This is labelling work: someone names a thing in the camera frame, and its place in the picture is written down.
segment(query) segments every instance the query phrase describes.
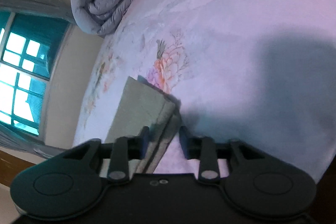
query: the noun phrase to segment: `bed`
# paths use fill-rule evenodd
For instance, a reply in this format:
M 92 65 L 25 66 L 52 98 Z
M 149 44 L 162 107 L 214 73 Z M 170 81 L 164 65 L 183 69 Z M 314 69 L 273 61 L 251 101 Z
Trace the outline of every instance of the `bed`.
M 335 41 L 336 0 L 134 0 L 105 37 L 73 145 L 106 138 L 141 76 L 195 135 L 239 138 L 318 181 L 336 152 Z

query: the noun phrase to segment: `window frame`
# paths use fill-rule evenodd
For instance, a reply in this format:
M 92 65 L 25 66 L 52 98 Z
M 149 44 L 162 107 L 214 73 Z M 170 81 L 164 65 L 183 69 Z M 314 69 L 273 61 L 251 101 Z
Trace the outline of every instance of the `window frame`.
M 5 46 L 8 42 L 8 38 L 9 38 L 9 35 L 11 33 L 11 26 L 14 22 L 15 16 L 16 16 L 16 13 L 11 12 L 11 14 L 10 14 L 10 16 L 7 20 L 6 26 L 4 28 L 4 34 L 3 34 L 3 37 L 0 41 L 0 64 L 7 65 L 7 66 L 13 68 L 14 70 L 16 70 L 19 73 L 23 73 L 25 75 L 30 76 L 31 78 L 33 78 L 35 80 L 39 80 L 39 81 L 44 82 L 46 84 L 46 88 L 45 88 L 44 95 L 43 96 L 40 95 L 40 98 L 42 97 L 43 101 L 42 101 L 42 108 L 41 108 L 41 113 L 40 113 L 40 124 L 39 124 L 39 129 L 38 129 L 39 135 L 37 136 L 37 135 L 34 135 L 32 133 L 26 132 L 26 131 L 24 131 L 20 128 L 14 127 L 13 125 L 9 125 L 9 126 L 12 126 L 13 129 L 15 129 L 15 131 L 18 132 L 19 135 L 21 135 L 24 138 L 29 138 L 29 139 L 32 138 L 35 141 L 37 141 L 38 143 L 44 143 L 45 135 L 46 135 L 46 126 L 47 126 L 47 109 L 48 109 L 48 104 L 49 104 L 51 85 L 52 85 L 53 78 L 54 78 L 53 76 L 55 74 L 55 70 L 56 70 L 56 67 L 57 67 L 58 62 L 59 62 L 59 57 L 60 57 L 60 55 L 61 55 L 61 53 L 64 49 L 64 46 L 66 44 L 66 41 L 68 40 L 68 37 L 69 37 L 69 35 L 70 35 L 70 33 L 73 29 L 73 24 L 69 23 L 69 25 L 68 25 L 68 27 L 67 27 L 64 35 L 63 35 L 63 38 L 60 41 L 59 48 L 58 48 L 57 54 L 56 54 L 55 59 L 54 59 L 53 67 L 52 67 L 52 70 L 49 72 L 49 78 L 48 78 L 48 77 L 38 75 L 34 72 L 25 70 L 23 68 L 19 68 L 19 67 L 15 66 L 15 65 L 12 65 L 12 64 L 10 64 L 6 61 L 3 61 L 3 55 L 4 55 L 4 52 L 6 50 Z M 27 91 L 27 90 L 22 89 L 18 86 L 18 79 L 19 79 L 19 74 L 17 74 L 17 76 L 16 76 L 16 82 L 15 82 L 14 86 L 9 85 L 7 83 L 4 83 L 2 81 L 0 81 L 0 82 L 3 83 L 3 84 L 6 84 L 8 86 L 13 87 L 14 90 L 23 90 L 24 92 L 29 93 L 29 90 Z M 11 117 L 12 117 L 12 119 L 17 120 L 16 118 L 18 116 L 16 116 L 13 112 L 14 111 L 14 100 L 15 100 L 15 93 L 14 93 L 14 96 L 13 96 L 13 105 L 12 105 Z

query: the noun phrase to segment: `wall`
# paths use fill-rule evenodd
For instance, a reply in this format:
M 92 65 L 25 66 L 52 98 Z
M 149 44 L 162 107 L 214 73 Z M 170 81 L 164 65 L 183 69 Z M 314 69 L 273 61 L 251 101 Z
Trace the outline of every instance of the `wall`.
M 103 39 L 74 27 L 52 80 L 45 143 L 71 148 L 83 96 Z
M 0 184 L 0 224 L 12 223 L 19 217 L 11 199 L 9 188 Z

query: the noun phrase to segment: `black object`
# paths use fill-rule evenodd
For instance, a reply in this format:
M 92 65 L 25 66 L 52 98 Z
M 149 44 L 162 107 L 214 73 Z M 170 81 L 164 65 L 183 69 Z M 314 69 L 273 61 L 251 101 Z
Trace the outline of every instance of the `black object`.
M 314 223 L 304 213 L 316 192 L 308 174 L 241 141 L 194 138 L 185 127 L 180 143 L 187 159 L 200 159 L 198 180 L 193 174 L 130 179 L 128 160 L 144 157 L 148 136 L 145 127 L 114 144 L 91 140 L 23 171 L 11 196 L 26 215 L 14 223 Z M 111 159 L 107 179 L 98 175 L 103 158 Z M 228 159 L 227 178 L 219 176 L 218 158 Z

